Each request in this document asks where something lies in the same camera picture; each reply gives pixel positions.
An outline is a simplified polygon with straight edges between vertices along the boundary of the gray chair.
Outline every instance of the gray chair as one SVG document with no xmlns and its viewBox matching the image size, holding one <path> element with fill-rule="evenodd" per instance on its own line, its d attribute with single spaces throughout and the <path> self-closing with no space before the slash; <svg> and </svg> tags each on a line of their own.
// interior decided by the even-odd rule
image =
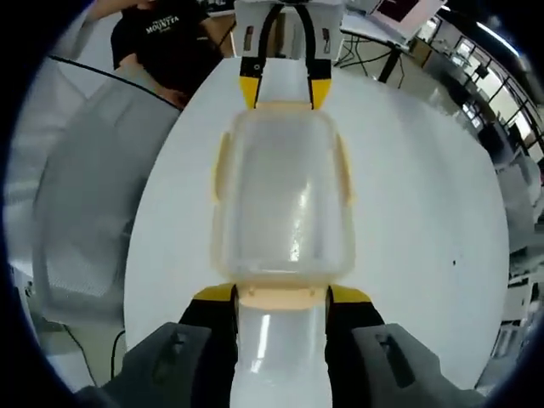
<svg viewBox="0 0 544 408">
<path fill-rule="evenodd" d="M 34 203 L 32 268 L 46 319 L 122 324 L 133 221 L 178 116 L 153 95 L 114 79 L 74 116 L 48 158 Z"/>
</svg>

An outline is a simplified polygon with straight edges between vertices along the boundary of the plastic food container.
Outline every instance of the plastic food container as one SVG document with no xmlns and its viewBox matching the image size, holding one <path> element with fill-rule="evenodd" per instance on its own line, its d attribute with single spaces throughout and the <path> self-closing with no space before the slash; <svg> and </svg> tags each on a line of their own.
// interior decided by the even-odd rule
<svg viewBox="0 0 544 408">
<path fill-rule="evenodd" d="M 349 165 L 306 105 L 241 113 L 215 170 L 212 260 L 232 281 L 329 283 L 354 265 Z"/>
</svg>

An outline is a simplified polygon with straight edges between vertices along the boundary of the white round table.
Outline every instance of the white round table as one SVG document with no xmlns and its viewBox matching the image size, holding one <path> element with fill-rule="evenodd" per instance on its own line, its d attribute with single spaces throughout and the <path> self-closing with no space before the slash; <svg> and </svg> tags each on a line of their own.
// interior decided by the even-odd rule
<svg viewBox="0 0 544 408">
<path fill-rule="evenodd" d="M 195 293 L 224 278 L 211 266 L 212 171 L 221 134 L 245 110 L 239 59 L 202 84 L 162 147 L 139 206 L 127 260 L 130 349 L 178 321 Z M 259 100 L 308 98 L 303 61 L 270 59 Z M 507 290 L 507 221 L 487 153 L 455 121 L 378 82 L 333 71 L 323 106 L 352 167 L 354 271 L 368 293 L 440 358 L 461 388 L 481 374 Z"/>
</svg>

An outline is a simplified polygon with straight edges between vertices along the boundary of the person's arm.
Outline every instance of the person's arm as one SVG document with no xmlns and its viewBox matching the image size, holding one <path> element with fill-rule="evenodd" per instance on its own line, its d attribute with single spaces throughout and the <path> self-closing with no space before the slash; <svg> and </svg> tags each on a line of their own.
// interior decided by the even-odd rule
<svg viewBox="0 0 544 408">
<path fill-rule="evenodd" d="M 210 39 L 219 46 L 221 54 L 223 54 L 224 57 L 232 57 L 234 55 L 232 42 L 230 41 L 230 33 L 222 28 L 217 21 L 208 17 L 201 21 L 201 25 L 206 30 Z"/>
<path fill-rule="evenodd" d="M 138 62 L 138 57 L 136 54 L 130 54 L 123 58 L 119 63 L 119 68 L 131 71 L 133 75 L 144 78 L 144 80 L 151 85 L 153 92 L 155 92 L 161 98 L 166 99 L 177 108 L 183 109 L 185 105 L 187 105 L 187 96 L 183 92 L 163 87 Z"/>
<path fill-rule="evenodd" d="M 128 9 L 140 3 L 148 3 L 150 0 L 95 0 L 87 14 L 87 22 L 95 22 L 110 14 Z"/>
</svg>

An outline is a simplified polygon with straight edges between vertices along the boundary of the black t-shirt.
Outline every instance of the black t-shirt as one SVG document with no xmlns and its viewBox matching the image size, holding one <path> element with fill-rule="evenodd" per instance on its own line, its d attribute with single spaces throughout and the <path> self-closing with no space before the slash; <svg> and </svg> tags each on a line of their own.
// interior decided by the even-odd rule
<svg viewBox="0 0 544 408">
<path fill-rule="evenodd" d="M 163 87 L 191 96 L 222 58 L 200 24 L 207 18 L 196 0 L 157 0 L 152 9 L 125 10 L 111 34 L 114 68 L 136 54 Z"/>
</svg>

